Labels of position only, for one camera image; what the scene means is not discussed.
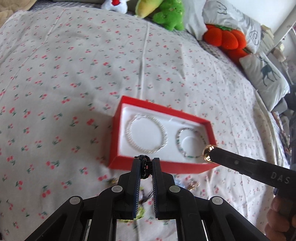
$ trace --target white stuffed toy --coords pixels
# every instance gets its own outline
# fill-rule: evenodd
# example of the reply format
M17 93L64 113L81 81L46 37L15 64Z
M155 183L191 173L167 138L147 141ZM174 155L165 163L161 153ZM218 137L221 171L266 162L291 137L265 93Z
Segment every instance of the white stuffed toy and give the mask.
M105 0L101 6L101 9L126 13L128 11L128 6L126 4L126 0Z

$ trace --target cherry print bedsheet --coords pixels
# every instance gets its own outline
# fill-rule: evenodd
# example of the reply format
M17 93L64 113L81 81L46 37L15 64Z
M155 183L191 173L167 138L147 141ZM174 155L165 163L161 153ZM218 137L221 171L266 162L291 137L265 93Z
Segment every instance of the cherry print bedsheet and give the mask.
M219 147L283 164L270 116L244 76L199 45L145 20L100 9L17 12L0 29L0 231L24 240L70 196L89 198L122 171L109 170L108 140L127 95L210 120ZM260 230L272 188L225 167L176 175L200 182ZM151 179L141 182L145 195ZM117 240L177 240L153 200Z

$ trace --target red box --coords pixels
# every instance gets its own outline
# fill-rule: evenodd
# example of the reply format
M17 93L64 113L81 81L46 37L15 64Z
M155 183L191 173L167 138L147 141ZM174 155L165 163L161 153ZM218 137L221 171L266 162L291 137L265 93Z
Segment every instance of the red box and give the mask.
M175 117L179 117L195 123L202 124L206 129L206 134L208 137L209 144L216 145L212 126L208 120L205 120L178 110L170 109L158 104L150 103L147 101L143 101L143 100L127 97L127 96L122 96L119 106L113 117L113 131L112 131L112 140L111 140L110 157L109 157L109 168L111 169L130 170L133 162L133 157L119 154L119 135L120 135L120 126L121 126L121 115L123 111L123 105L125 104L145 108L148 110L164 113L170 116L175 116ZM176 174L202 173L218 166L218 164L215 164L215 163L200 164L200 163L174 162L174 161L166 161L166 160L160 160L160 164L163 172L176 173Z

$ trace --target deer print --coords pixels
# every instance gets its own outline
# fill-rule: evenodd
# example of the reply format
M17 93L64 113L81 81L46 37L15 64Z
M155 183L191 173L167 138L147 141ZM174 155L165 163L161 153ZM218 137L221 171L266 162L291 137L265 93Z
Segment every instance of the deer print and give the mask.
M279 75L276 73L276 72L274 72L274 70L272 69L272 67L270 66L270 64L264 59L264 58L262 58L261 56L259 56L259 59L260 59L260 61L263 61L266 65L261 69L261 73L263 74L263 77L262 77L262 79L263 79L263 84L265 85L265 86L267 86L267 84L265 83L265 81L264 81L264 79L267 77L267 79L269 79L270 81L272 81L272 82L274 82L274 80L272 80L269 76L268 76L268 74L269 73L272 73L272 75L274 76L274 78L277 80L277 78L275 77L275 75L277 76L277 77L279 77Z

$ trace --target red stuffed toy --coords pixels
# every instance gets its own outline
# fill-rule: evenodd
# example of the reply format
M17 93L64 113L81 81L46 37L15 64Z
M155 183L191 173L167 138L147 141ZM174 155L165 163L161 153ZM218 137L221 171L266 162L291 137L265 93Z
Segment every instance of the red stuffed toy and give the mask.
M224 49L243 49L247 45L244 34L239 30L219 25L206 24L206 26L208 31L203 39L211 45Z
M248 55L243 50L247 45L244 34L239 30L219 25L206 24L206 26L208 31L203 36L204 41L220 47L237 66L241 66L239 59Z

